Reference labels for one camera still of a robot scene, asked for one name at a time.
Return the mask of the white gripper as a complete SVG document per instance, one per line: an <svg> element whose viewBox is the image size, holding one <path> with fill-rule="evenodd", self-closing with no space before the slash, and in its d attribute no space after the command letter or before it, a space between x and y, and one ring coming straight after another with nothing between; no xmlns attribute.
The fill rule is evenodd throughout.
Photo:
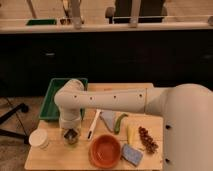
<svg viewBox="0 0 213 171"><path fill-rule="evenodd" d="M77 117L72 120L59 118L59 126L61 129L79 129L81 127L81 118Z"/></svg>

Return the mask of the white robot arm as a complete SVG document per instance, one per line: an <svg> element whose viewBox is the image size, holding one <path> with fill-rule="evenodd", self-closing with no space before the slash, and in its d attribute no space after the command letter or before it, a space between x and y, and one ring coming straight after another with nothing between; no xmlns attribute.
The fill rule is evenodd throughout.
<svg viewBox="0 0 213 171"><path fill-rule="evenodd" d="M161 116L163 170L213 171L213 91L202 85L111 91L82 91L66 85L54 101L67 116L79 108Z"/></svg>

